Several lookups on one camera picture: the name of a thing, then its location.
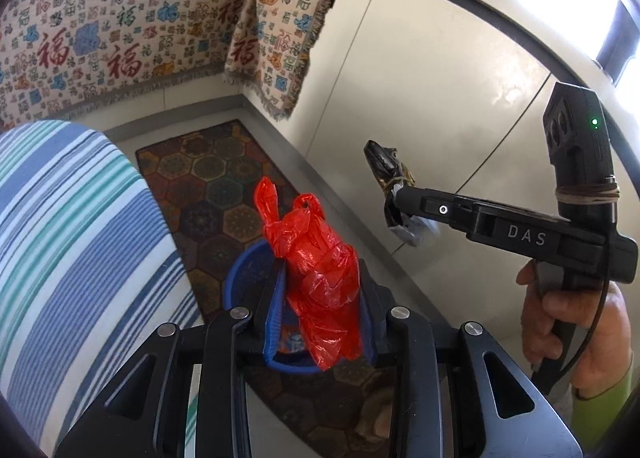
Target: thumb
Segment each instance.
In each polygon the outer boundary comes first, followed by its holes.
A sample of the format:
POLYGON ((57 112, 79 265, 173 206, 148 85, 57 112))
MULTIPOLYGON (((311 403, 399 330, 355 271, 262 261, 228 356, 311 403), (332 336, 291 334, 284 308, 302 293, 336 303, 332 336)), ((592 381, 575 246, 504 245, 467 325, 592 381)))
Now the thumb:
POLYGON ((542 298, 542 308, 546 314, 560 321, 588 328, 593 322, 600 292, 549 292, 542 298))

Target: green sleeve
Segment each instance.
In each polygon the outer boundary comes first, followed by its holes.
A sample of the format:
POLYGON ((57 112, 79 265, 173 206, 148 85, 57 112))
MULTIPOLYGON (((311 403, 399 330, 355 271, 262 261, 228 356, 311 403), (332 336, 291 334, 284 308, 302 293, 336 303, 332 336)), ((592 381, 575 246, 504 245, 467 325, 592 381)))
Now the green sleeve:
POLYGON ((583 450, 595 446, 624 406, 631 394, 632 369, 633 366, 629 367, 625 377, 613 388, 594 398, 582 400, 574 393, 571 427, 583 450))

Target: wrist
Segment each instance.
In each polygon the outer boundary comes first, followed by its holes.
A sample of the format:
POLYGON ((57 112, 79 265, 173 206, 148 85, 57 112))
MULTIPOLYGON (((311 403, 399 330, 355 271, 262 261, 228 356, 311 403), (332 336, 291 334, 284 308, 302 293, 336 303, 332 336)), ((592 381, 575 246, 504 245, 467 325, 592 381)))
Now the wrist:
POLYGON ((633 352, 629 347, 625 357, 620 359, 620 365, 618 365, 614 371, 608 373, 602 380, 598 380, 586 388, 579 388, 577 390, 578 398, 588 400, 609 391, 626 377, 626 374, 628 374, 631 369, 632 362, 633 352))

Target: triangular cutout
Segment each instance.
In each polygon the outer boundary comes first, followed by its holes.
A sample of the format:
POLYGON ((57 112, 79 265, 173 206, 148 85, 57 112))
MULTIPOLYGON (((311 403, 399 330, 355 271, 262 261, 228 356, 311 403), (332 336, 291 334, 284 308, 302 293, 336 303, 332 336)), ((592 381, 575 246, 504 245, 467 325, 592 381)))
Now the triangular cutout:
POLYGON ((485 354, 484 365, 489 374, 495 407, 500 418, 511 418, 533 411, 533 400, 495 354, 485 354))
POLYGON ((154 374, 156 357, 145 355, 107 401, 105 409, 111 414, 140 420, 145 409, 146 395, 154 374))

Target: hexagon patterned rug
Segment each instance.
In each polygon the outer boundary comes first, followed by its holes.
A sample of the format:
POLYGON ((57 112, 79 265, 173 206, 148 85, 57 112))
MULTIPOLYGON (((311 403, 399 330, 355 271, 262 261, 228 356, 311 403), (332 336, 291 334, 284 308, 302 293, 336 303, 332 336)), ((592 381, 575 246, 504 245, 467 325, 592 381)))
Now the hexagon patterned rug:
MULTIPOLYGON (((276 184, 280 215, 298 193, 238 120, 150 145, 136 157, 209 321, 220 310, 220 291, 236 257, 262 235, 254 207, 260 178, 276 184)), ((317 375, 268 368, 246 373, 271 411, 323 458, 388 456, 388 441, 364 426, 372 423, 366 412, 374 417, 394 380, 392 370, 374 370, 362 359, 317 375)))

